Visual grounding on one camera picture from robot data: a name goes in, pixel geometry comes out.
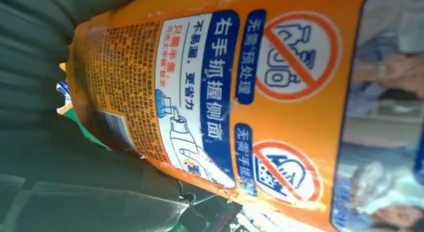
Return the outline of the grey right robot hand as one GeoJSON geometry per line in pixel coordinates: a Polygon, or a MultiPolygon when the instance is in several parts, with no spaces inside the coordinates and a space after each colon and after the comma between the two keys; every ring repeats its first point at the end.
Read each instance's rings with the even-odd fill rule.
{"type": "Polygon", "coordinates": [[[3,232],[217,232],[240,209],[105,149],[67,117],[0,117],[3,232]]]}

